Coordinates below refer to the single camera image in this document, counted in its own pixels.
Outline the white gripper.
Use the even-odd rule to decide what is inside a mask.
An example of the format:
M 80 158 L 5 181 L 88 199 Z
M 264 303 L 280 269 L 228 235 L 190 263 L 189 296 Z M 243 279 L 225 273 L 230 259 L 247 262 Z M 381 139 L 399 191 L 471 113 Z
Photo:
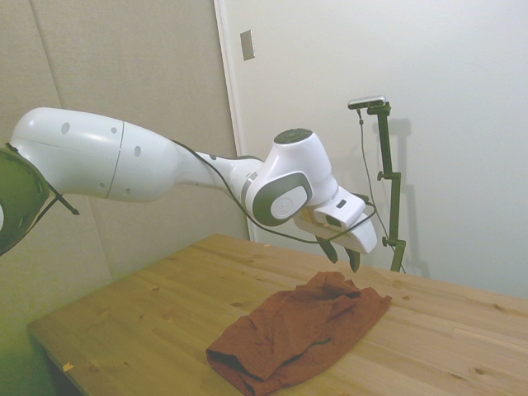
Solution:
M 318 245 L 332 263 L 338 261 L 338 255 L 329 239 L 333 243 L 345 247 L 350 267 L 354 273 L 360 268 L 361 253 L 370 253 L 377 244 L 374 226 L 365 214 L 361 214 L 354 223 L 354 229 L 339 237 L 337 235 L 342 232 L 340 229 L 328 224 L 313 223 L 306 214 L 301 212 L 294 216 L 294 222 L 298 228 L 319 237 Z

